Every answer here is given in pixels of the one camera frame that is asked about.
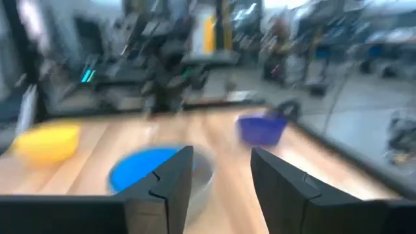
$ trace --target gray bowl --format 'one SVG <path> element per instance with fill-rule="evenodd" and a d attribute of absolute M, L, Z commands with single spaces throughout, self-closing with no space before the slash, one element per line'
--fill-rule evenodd
<path fill-rule="evenodd" d="M 208 152 L 195 149 L 194 164 L 196 168 L 192 175 L 192 188 L 185 225 L 195 220 L 205 209 L 213 185 L 214 166 Z"/>

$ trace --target cable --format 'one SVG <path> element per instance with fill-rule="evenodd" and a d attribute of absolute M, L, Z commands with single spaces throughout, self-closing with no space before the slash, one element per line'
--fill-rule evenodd
<path fill-rule="evenodd" d="M 354 67 L 354 65 L 355 65 L 355 62 L 353 62 L 352 65 L 351 65 L 351 67 L 349 67 L 347 69 L 347 72 L 346 72 L 346 74 L 344 76 L 344 80 L 342 81 L 341 85 L 339 86 L 338 91 L 335 93 L 335 97 L 333 99 L 333 103 L 331 104 L 330 110 L 329 110 L 328 115 L 326 116 L 326 119 L 325 119 L 325 122 L 324 122 L 324 127 L 322 129 L 322 135 L 324 135 L 326 133 L 326 130 L 327 130 L 327 128 L 329 126 L 329 123 L 331 121 L 331 117 L 332 117 L 332 114 L 333 114 L 333 110 L 335 109 L 335 106 L 336 106 L 336 104 L 338 102 L 339 97 L 341 96 L 341 92 L 343 91 L 346 82 L 348 81 L 348 78 L 350 78 L 351 72 L 348 72 L 348 71 L 352 71 L 352 68 Z"/>

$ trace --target workbench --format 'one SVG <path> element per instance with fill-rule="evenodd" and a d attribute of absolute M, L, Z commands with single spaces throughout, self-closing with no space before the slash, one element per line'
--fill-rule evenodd
<path fill-rule="evenodd" d="M 85 118 L 75 155 L 48 168 L 24 166 L 12 153 L 0 157 L 0 194 L 111 195 L 108 174 L 123 157 L 152 145 L 183 144 L 211 152 L 213 188 L 207 207 L 185 233 L 268 233 L 250 170 L 250 147 L 240 143 L 235 121 L 259 109 L 203 110 L 148 118 Z M 362 170 L 289 124 L 277 157 L 362 200 L 397 198 Z"/>

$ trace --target bowl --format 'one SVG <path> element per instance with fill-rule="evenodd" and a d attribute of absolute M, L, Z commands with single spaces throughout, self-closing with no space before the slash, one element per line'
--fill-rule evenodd
<path fill-rule="evenodd" d="M 237 129 L 243 142 L 251 146 L 275 146 L 287 125 L 283 117 L 270 117 L 263 114 L 240 116 Z"/>
<path fill-rule="evenodd" d="M 11 146 L 33 166 L 50 166 L 70 158 L 78 147 L 77 124 L 41 125 L 20 134 Z"/>
<path fill-rule="evenodd" d="M 155 146 L 132 153 L 122 159 L 109 175 L 110 193 L 121 192 L 141 180 L 160 164 L 175 155 L 183 146 Z M 186 224 L 192 222 L 205 209 L 213 182 L 214 168 L 207 151 L 194 148 L 192 186 Z"/>

